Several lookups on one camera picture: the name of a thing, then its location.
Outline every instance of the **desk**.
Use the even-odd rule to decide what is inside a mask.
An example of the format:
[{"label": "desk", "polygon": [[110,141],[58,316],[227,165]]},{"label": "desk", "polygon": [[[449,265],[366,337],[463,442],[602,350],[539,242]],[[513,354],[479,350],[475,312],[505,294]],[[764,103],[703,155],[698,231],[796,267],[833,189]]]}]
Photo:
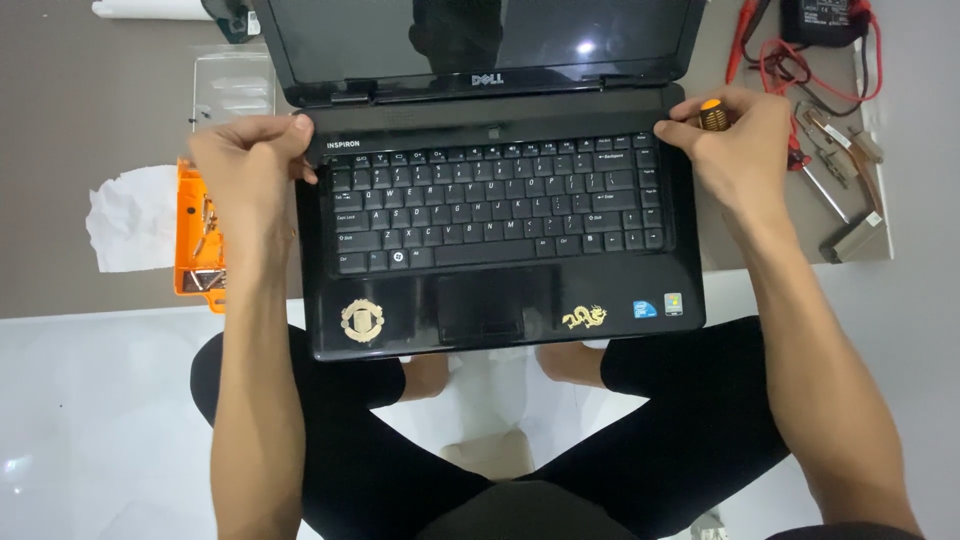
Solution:
[{"label": "desk", "polygon": [[[722,84],[739,4],[708,5],[681,80],[688,94]],[[757,44],[776,32],[776,11],[757,31]],[[169,269],[101,274],[84,218],[89,189],[124,171],[173,163],[186,150],[191,47],[222,43],[216,26],[103,20],[87,2],[35,0],[0,3],[0,37],[0,318],[198,305],[173,294]],[[808,57],[823,78],[853,92],[850,51]],[[756,78],[742,83],[758,87]],[[288,110],[282,104],[278,112]],[[819,163],[814,168],[849,213],[865,207],[859,191],[844,191]],[[804,252],[824,262],[817,248],[840,223],[799,176],[789,178],[787,203]],[[698,210],[705,269],[742,268],[717,206],[702,192]],[[889,254],[882,236],[862,257]],[[292,257],[288,292],[297,298]]]}]

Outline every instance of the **black laptop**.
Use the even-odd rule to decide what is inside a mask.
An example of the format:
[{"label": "black laptop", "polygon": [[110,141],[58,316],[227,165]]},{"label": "black laptop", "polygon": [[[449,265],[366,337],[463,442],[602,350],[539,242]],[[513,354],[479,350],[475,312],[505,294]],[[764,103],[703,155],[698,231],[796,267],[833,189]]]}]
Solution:
[{"label": "black laptop", "polygon": [[700,328],[682,102],[706,0],[254,1],[321,178],[318,360]]}]

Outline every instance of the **left hand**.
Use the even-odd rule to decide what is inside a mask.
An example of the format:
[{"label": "left hand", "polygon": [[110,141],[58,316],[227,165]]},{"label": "left hand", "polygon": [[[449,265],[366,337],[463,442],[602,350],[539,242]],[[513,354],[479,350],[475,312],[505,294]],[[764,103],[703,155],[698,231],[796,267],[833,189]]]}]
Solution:
[{"label": "left hand", "polygon": [[190,137],[231,263],[286,264],[288,185],[296,178],[317,183],[303,158],[313,131],[305,115],[247,116]]}]

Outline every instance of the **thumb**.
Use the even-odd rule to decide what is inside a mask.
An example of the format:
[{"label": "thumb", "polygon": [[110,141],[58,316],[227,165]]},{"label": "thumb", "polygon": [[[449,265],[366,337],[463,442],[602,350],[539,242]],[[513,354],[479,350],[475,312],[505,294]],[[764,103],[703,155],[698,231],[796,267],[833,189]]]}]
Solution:
[{"label": "thumb", "polygon": [[313,120],[306,114],[298,114],[283,135],[267,142],[283,162],[292,161],[306,152],[313,138]]},{"label": "thumb", "polygon": [[676,146],[687,152],[689,155],[693,151],[693,145],[704,136],[706,132],[698,130],[688,124],[674,122],[673,120],[661,120],[654,126],[654,133],[663,142]]}]

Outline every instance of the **hand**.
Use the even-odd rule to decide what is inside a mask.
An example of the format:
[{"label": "hand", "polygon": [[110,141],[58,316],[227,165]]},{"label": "hand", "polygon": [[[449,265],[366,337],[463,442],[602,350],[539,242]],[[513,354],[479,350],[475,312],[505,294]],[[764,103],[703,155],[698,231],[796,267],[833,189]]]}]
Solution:
[{"label": "hand", "polygon": [[[724,133],[699,128],[700,107],[713,98],[724,103],[734,122]],[[657,124],[657,136],[686,152],[735,225],[749,232],[789,221],[783,199],[792,131],[786,98],[724,86],[679,104],[670,117]]]},{"label": "hand", "polygon": [[231,263],[286,264],[287,188],[295,178],[317,182],[303,158],[312,136],[313,122],[299,115],[247,116],[190,138]]}]

